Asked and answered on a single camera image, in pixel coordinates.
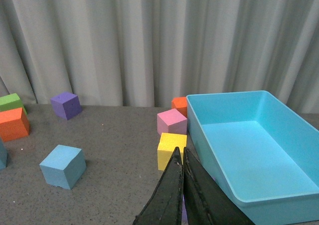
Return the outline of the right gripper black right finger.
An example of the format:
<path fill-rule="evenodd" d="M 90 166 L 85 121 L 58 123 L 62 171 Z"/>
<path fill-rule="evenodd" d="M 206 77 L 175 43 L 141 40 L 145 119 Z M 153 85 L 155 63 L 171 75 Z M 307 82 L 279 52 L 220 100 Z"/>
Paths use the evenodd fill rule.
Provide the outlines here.
<path fill-rule="evenodd" d="M 252 225 L 188 148 L 183 152 L 184 200 L 190 225 Z"/>

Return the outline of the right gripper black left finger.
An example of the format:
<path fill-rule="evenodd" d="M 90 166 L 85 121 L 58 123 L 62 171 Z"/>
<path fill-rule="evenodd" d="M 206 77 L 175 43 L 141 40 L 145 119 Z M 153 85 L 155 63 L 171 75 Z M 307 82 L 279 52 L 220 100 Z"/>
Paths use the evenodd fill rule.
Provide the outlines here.
<path fill-rule="evenodd" d="M 180 225 L 182 221 L 184 169 L 180 149 L 171 158 L 147 204 L 136 216 L 135 225 Z"/>

